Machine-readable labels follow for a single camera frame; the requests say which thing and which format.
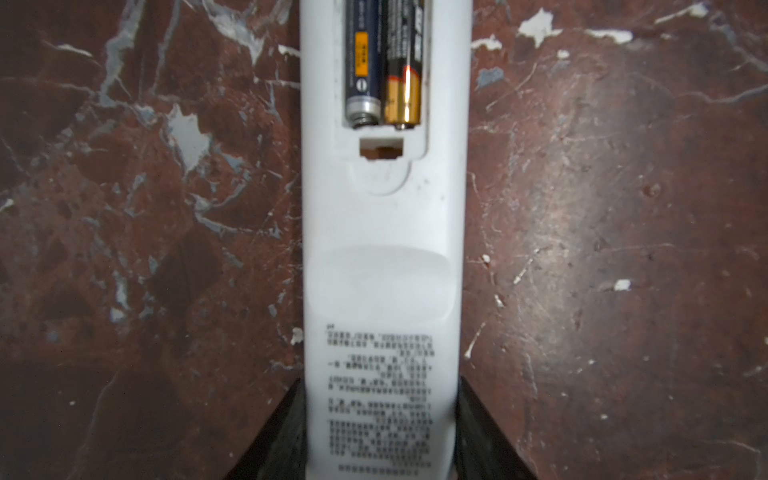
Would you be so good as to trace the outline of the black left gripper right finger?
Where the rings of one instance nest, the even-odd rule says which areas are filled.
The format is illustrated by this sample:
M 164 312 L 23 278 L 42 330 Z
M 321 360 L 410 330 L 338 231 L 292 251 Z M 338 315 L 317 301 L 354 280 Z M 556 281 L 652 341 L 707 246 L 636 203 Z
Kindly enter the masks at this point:
M 455 412 L 458 479 L 537 479 L 464 376 L 459 379 Z

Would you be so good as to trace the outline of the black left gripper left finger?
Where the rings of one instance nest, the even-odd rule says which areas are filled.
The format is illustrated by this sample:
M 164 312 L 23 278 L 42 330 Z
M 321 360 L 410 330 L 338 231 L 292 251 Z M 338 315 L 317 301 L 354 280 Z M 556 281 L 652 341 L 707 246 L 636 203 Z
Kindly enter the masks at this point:
M 226 480 L 300 480 L 308 456 L 306 390 L 297 379 Z

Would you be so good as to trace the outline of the white remote control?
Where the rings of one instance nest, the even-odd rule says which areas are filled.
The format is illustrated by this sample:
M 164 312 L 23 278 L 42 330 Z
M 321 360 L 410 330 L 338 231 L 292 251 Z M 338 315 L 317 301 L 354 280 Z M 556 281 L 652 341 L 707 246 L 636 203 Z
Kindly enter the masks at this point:
M 353 129 L 345 13 L 300 5 L 310 479 L 446 479 L 459 384 L 473 7 L 429 1 L 422 119 Z

